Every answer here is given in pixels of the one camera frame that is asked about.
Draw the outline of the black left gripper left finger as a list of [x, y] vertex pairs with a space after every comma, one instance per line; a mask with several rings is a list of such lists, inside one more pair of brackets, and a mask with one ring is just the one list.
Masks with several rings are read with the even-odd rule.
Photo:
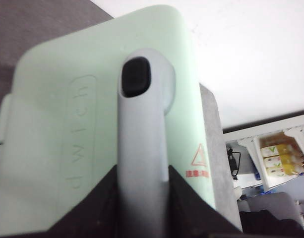
[[115, 238], [118, 220], [117, 166], [76, 206], [38, 238]]

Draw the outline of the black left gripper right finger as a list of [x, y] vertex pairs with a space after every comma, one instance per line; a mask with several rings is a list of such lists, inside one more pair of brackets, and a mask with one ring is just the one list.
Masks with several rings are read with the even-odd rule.
[[207, 204], [173, 166], [169, 166], [169, 182], [169, 237], [243, 237], [243, 233]]

